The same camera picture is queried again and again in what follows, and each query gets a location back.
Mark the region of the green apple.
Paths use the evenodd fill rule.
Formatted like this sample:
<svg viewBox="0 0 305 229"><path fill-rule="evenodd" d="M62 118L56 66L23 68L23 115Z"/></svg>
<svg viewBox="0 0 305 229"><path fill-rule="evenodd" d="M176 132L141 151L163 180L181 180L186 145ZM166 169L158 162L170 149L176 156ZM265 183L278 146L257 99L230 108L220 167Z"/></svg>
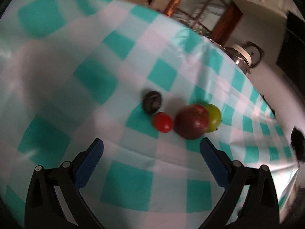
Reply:
<svg viewBox="0 0 305 229"><path fill-rule="evenodd" d="M218 130L222 122L222 114L219 108L213 104L206 104L204 107L209 113L209 127L206 133L211 133Z"/></svg>

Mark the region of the dark red apple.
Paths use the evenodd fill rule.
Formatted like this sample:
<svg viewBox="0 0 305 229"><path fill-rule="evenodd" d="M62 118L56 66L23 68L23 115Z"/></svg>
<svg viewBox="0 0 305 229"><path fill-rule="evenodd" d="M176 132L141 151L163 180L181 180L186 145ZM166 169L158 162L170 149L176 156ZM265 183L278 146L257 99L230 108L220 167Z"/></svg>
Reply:
<svg viewBox="0 0 305 229"><path fill-rule="evenodd" d="M208 110L200 104L184 106L174 119L174 131L184 139L200 138L209 128Z"/></svg>

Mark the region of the red tomato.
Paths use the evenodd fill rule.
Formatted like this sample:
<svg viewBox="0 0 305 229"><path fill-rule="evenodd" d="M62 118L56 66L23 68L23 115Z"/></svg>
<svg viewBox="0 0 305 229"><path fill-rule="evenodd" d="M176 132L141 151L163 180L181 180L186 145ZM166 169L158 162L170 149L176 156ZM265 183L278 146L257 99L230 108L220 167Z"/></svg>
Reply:
<svg viewBox="0 0 305 229"><path fill-rule="evenodd" d="M162 133L168 133L173 129L173 119L164 112L156 113L152 118L153 127Z"/></svg>

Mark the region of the dark wrinkled fruit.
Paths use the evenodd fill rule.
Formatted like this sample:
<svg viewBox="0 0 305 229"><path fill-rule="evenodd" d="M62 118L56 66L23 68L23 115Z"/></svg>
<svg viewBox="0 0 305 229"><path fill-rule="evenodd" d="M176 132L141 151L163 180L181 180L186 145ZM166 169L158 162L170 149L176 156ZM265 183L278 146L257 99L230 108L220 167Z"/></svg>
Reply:
<svg viewBox="0 0 305 229"><path fill-rule="evenodd" d="M157 91L148 92L142 100L142 109L146 114L156 113L162 105L162 96Z"/></svg>

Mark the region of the black wok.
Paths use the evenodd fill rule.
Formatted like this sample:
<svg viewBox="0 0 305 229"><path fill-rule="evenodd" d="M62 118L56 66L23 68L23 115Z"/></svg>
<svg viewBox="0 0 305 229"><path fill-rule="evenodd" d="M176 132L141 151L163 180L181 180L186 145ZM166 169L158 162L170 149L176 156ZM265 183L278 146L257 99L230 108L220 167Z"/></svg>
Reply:
<svg viewBox="0 0 305 229"><path fill-rule="evenodd" d="M291 133L291 146L299 161L304 162L304 135L296 127Z"/></svg>

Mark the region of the teal pink checkered tablecloth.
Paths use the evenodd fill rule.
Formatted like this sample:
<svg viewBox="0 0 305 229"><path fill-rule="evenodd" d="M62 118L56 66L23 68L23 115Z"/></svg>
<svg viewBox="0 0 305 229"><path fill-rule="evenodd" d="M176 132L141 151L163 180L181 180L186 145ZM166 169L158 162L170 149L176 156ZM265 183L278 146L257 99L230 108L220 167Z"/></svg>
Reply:
<svg viewBox="0 0 305 229"><path fill-rule="evenodd" d="M1 17L1 198L19 225L35 166L55 168L95 138L104 154L81 190L106 228L198 228L224 189L199 150L160 133L141 108L161 93L222 113L214 146L269 166L283 206L297 161L267 103L218 47L120 0L12 0Z"/></svg>

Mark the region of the steel pot with white lid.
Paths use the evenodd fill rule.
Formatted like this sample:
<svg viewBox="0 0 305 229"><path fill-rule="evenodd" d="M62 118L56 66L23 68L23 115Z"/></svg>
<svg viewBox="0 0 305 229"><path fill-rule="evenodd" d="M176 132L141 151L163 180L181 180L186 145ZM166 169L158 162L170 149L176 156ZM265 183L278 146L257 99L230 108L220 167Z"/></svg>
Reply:
<svg viewBox="0 0 305 229"><path fill-rule="evenodd" d="M241 69L241 71L248 75L251 73L250 67L252 58L250 53L246 50L246 44L232 44L224 48L224 52L233 60L233 62Z"/></svg>

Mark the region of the round wall gauge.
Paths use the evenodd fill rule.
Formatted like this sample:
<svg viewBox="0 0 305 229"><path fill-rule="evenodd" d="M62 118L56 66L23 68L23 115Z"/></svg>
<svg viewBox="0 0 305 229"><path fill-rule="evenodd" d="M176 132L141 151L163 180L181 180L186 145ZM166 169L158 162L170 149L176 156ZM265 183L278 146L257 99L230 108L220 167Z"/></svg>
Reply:
<svg viewBox="0 0 305 229"><path fill-rule="evenodd" d="M263 59L265 52L262 48L260 48L257 44L247 41L243 48L249 53L251 56L251 64L250 68L255 68Z"/></svg>

